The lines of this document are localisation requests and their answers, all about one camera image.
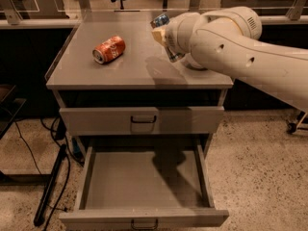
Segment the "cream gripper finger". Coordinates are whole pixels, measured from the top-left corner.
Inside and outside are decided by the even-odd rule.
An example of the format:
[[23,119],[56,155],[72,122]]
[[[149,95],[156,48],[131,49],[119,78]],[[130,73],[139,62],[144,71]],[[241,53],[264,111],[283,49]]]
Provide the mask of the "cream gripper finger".
[[157,41],[159,44],[162,46],[166,46],[166,27],[161,26],[154,28],[151,32],[152,37],[154,38],[155,41]]

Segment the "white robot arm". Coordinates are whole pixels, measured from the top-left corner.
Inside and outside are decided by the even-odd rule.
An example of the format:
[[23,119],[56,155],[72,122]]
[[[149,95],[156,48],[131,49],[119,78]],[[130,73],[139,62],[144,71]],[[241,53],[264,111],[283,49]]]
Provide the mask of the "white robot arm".
[[308,50],[261,42],[261,34],[260,17],[248,7],[182,13],[152,30],[171,52],[308,112]]

